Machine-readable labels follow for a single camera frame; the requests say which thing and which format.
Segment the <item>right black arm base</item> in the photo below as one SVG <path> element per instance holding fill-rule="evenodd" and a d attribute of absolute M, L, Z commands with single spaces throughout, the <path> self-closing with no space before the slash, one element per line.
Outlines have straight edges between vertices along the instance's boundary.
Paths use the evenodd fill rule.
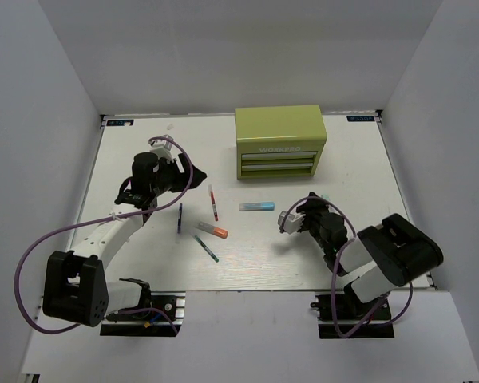
<path fill-rule="evenodd" d="M 345 298 L 341 292 L 336 294 L 336 316 L 338 319 L 338 327 L 346 333 L 350 331 L 362 318 L 367 314 L 372 306 L 376 303 L 367 303 L 360 307 L 355 307 L 349 298 Z M 331 313 L 331 296 L 329 294 L 317 294 L 313 302 L 310 303 L 310 309 L 317 314 L 318 330 L 320 339 L 340 339 L 335 331 L 332 313 Z M 385 299 L 383 304 L 368 318 L 362 321 L 362 325 L 358 330 L 350 336 L 353 339 L 383 339 L 394 338 L 394 327 L 392 324 L 382 325 L 392 319 L 392 312 L 388 300 Z"/>

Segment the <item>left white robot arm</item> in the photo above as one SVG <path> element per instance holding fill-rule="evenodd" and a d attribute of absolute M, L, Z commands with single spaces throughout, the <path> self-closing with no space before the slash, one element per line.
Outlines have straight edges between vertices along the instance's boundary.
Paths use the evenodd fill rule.
<path fill-rule="evenodd" d="M 151 152 L 135 155 L 132 175 L 120 186 L 109 221 L 100 223 L 69 251 L 55 251 L 49 257 L 43 313 L 90 327 L 120 310 L 134 318 L 148 316 L 153 302 L 150 285 L 135 278 L 109 282 L 105 271 L 127 240 L 147 223 L 161 195 L 197 188 L 206 177 L 184 155 L 178 160 Z"/>

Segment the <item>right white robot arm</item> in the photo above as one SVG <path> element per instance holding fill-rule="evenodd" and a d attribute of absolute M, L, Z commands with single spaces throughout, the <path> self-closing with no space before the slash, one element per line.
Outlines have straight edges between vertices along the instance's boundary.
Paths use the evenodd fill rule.
<path fill-rule="evenodd" d="M 346 312 L 363 318 L 374 301 L 404 286 L 444 262 L 441 248 L 407 219 L 394 213 L 348 241 L 346 219 L 311 192 L 296 208 L 303 216 L 300 232 L 307 231 L 323 251 L 330 270 L 345 277 L 373 262 L 374 266 L 343 287 Z"/>

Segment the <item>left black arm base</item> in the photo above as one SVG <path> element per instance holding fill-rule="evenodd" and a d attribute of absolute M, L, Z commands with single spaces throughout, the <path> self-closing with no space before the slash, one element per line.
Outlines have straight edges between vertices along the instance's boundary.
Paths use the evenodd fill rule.
<path fill-rule="evenodd" d="M 109 307 L 100 335 L 135 338 L 174 338 L 183 320 L 184 292 L 152 291 L 148 282 L 121 278 L 107 285 Z"/>

